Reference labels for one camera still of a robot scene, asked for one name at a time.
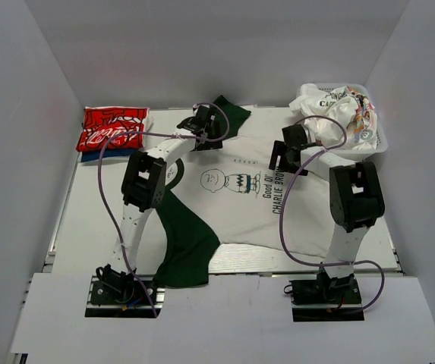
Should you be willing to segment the green and white t shirt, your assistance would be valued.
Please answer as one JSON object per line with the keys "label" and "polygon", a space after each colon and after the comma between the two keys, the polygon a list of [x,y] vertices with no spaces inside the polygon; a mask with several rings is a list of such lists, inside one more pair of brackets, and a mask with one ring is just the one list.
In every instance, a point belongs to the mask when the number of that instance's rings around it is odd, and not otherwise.
{"label": "green and white t shirt", "polygon": [[287,248],[325,256],[334,225],[328,183],[313,174],[300,177],[284,200],[292,176],[269,169],[272,141],[238,135],[251,112],[224,96],[214,102],[229,119],[228,137],[221,149],[185,155],[183,177],[172,192],[213,229],[219,246],[239,243],[279,249],[279,213],[284,211],[284,225],[291,230]]}

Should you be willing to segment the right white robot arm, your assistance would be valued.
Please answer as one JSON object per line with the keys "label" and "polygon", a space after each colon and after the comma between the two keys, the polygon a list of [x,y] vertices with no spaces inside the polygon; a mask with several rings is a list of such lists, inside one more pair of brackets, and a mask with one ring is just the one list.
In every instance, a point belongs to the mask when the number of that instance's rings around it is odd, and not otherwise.
{"label": "right white robot arm", "polygon": [[372,162],[354,162],[311,143],[300,124],[282,129],[275,141],[269,168],[279,167],[295,176],[312,172],[329,183],[329,210],[335,223],[326,258],[319,264],[318,296],[337,301],[354,279],[354,263],[362,240],[385,203],[377,170]]}

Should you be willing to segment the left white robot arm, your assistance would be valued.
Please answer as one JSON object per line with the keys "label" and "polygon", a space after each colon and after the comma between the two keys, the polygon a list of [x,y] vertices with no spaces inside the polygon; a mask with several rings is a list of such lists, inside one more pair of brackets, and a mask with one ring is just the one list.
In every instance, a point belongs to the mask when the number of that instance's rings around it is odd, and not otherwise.
{"label": "left white robot arm", "polygon": [[172,288],[199,287],[209,282],[209,263],[219,247],[213,229],[173,192],[183,177],[182,158],[189,152],[222,148],[230,132],[225,112],[216,104],[200,103],[180,122],[174,134],[128,161],[121,194],[123,218],[115,225],[117,240],[110,262],[96,269],[97,279],[117,302],[134,295],[136,255],[145,225],[156,214],[166,237],[166,252],[154,280]]}

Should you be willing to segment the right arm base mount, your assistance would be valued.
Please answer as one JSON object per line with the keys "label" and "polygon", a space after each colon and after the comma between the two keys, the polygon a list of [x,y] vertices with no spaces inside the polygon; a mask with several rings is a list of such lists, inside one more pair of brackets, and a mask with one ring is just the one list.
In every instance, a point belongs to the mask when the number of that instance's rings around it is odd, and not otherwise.
{"label": "right arm base mount", "polygon": [[313,279],[294,279],[283,288],[290,296],[293,322],[364,321],[362,299],[354,274],[330,278],[320,269]]}

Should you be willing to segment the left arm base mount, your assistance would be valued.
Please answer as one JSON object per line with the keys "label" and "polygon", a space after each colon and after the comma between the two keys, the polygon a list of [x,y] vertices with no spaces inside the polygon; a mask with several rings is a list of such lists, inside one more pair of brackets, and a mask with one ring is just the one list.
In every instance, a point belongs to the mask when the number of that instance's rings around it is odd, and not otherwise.
{"label": "left arm base mount", "polygon": [[98,267],[91,278],[84,316],[86,318],[155,319],[160,313],[165,288],[149,278],[143,287],[132,275],[111,265]]}

